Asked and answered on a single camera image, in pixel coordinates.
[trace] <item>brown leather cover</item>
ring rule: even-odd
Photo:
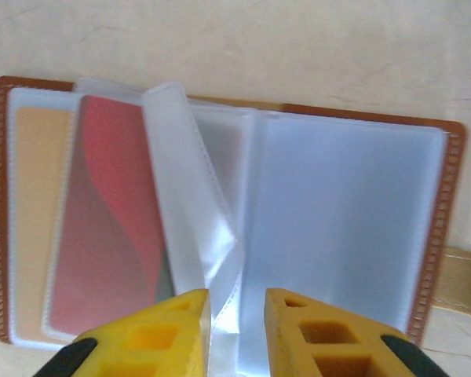
[[[15,87],[70,91],[70,82],[23,77],[0,77],[0,340],[9,339],[8,205],[7,205],[7,97]]]
[[[49,81],[40,79],[26,79],[21,77],[4,76],[0,78],[0,339],[9,342],[8,327],[8,296],[7,296],[7,164],[6,164],[6,103],[7,94],[17,86],[26,86],[38,89],[72,90],[71,82]],[[421,267],[418,289],[412,310],[412,318],[407,333],[412,341],[420,343],[424,335],[425,322],[432,304],[435,292],[438,268],[442,259],[442,250],[447,235],[451,208],[455,196],[455,189],[460,173],[462,156],[466,146],[466,129],[461,123],[437,119],[423,119],[398,115],[384,115],[367,112],[352,112],[333,108],[317,108],[297,104],[277,104],[258,101],[239,101],[212,97],[194,98],[213,101],[234,106],[260,108],[291,112],[296,114],[321,115],[343,119],[359,119],[374,122],[408,124],[415,126],[437,127],[448,132],[448,145],[441,174],[440,186],[433,212],[433,219],[425,255]],[[446,288],[441,295],[446,295]]]

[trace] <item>table surface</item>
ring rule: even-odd
[[[0,75],[464,122],[471,135],[471,2],[451,0],[0,0]],[[449,236],[471,250],[471,138]],[[471,375],[471,317],[433,309],[424,347]],[[51,353],[0,343],[0,376]]]

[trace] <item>white surface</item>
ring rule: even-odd
[[[471,131],[471,2],[0,0],[0,75],[80,75],[189,93],[453,119]],[[450,245],[471,250],[471,138]],[[471,376],[471,318],[435,309],[425,346]],[[51,353],[0,344],[0,377]]]

